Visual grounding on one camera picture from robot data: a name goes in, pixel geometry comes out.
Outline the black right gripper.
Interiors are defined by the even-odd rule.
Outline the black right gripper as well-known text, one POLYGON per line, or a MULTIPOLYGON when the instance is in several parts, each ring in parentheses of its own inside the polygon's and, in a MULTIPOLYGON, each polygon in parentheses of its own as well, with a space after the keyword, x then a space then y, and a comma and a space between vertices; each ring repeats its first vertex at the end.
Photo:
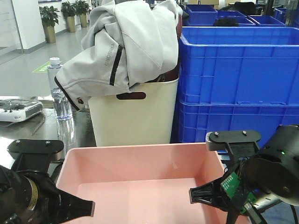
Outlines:
MULTIPOLYGON (((254 130, 218 131, 206 134, 209 151, 226 151, 228 173, 235 172, 257 198, 254 206, 263 212, 283 201, 299 204, 299 127, 279 126, 261 147, 261 134, 254 130)), ((202 203, 222 211, 233 209, 221 188, 221 178, 189 189, 190 203, 202 203)))

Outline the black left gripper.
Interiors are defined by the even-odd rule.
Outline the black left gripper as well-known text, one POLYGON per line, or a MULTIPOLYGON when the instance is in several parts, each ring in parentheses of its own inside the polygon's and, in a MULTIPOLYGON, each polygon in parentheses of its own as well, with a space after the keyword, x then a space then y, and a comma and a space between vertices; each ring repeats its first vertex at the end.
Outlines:
POLYGON ((57 189, 44 174, 50 163, 61 158, 62 141, 17 139, 7 149, 14 162, 11 170, 0 167, 2 224, 62 224, 80 217, 93 217, 94 201, 57 189), (25 170, 40 172, 22 172, 25 170))

